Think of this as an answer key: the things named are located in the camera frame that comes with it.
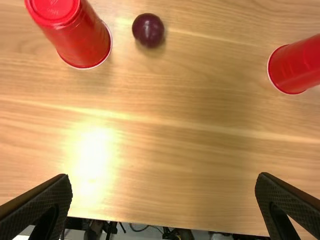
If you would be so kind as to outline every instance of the cable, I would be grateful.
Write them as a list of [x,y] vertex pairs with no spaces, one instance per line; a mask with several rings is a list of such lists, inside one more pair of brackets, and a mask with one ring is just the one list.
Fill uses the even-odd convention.
[[132,223],[129,223],[129,227],[131,228],[132,231],[134,231],[136,233],[142,232],[142,231],[146,230],[147,228],[151,227],[151,228],[157,229],[161,234],[164,234],[158,227],[152,226],[152,225],[146,225],[144,228],[135,229],[134,226],[132,226]]
[[142,231],[146,230],[146,229],[149,227],[149,225],[146,225],[144,228],[141,228],[141,229],[135,229],[135,228],[132,226],[132,223],[129,223],[129,227],[131,228],[132,231],[138,233],[138,232],[142,232]]
[[160,230],[158,227],[156,227],[156,226],[151,226],[151,225],[149,225],[149,227],[154,228],[154,229],[157,229],[161,234],[164,234],[164,232],[161,231],[161,230]]
[[125,230],[124,226],[122,225],[122,222],[119,222],[119,224],[120,224],[120,226],[121,226],[121,228],[122,228],[122,230],[123,230],[123,233],[124,233],[124,234],[127,233],[127,231]]

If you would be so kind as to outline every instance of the dark red ball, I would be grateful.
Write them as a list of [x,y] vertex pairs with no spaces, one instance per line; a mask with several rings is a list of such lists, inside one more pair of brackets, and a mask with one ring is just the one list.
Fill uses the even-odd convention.
[[161,19],[152,13],[143,13],[132,24],[135,39],[147,48],[159,46],[165,35],[165,26]]

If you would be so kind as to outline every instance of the red plastic cup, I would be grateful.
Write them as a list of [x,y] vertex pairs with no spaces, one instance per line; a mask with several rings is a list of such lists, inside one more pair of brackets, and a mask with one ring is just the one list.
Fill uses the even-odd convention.
[[320,34],[277,48],[267,63],[268,77],[285,94],[320,84]]
[[111,32],[87,0],[24,0],[24,3],[59,56],[70,66],[94,68],[110,55]]

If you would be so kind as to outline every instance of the purple ball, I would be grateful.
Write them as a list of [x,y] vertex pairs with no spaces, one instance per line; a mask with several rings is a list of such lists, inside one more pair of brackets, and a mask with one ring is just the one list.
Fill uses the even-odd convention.
[[147,48],[159,46],[165,35],[165,26],[161,19],[152,13],[143,13],[132,24],[135,39]]

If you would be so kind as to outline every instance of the table surface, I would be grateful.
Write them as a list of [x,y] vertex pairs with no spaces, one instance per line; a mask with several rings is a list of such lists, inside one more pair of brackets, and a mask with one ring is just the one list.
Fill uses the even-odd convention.
[[[267,235],[260,172],[320,198],[320,90],[284,95],[266,74],[276,47],[318,33],[319,0],[90,3],[113,50],[76,70],[0,0],[0,204],[66,173],[70,216]],[[165,23],[158,49],[132,36],[144,12]]]

